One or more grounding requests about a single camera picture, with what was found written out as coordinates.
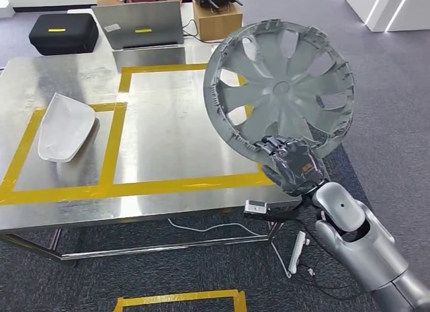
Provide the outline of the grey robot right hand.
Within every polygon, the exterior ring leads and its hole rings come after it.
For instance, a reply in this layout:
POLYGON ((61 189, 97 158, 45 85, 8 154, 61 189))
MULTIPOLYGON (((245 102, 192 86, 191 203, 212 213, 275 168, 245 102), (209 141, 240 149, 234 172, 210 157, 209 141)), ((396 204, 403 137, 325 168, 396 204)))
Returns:
POLYGON ((256 146, 272 160, 271 165, 262 165, 262 171, 286 194, 301 196, 327 182, 324 167, 303 139, 270 135, 256 146))

